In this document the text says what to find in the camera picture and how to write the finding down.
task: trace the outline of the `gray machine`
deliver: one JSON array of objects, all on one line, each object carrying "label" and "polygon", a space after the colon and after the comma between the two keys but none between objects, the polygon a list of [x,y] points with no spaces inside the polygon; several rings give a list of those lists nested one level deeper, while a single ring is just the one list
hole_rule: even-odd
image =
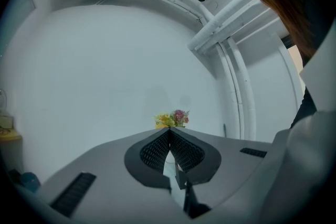
[{"label": "gray machine", "polygon": [[[151,130],[87,151],[52,176],[33,202],[32,194],[22,194],[51,223],[283,222],[309,202],[332,168],[335,116],[316,113],[271,144],[184,128]],[[176,177],[186,181],[184,210],[171,197],[160,161],[143,157],[160,160],[167,148],[187,170]],[[189,157],[181,158],[185,152]]]}]

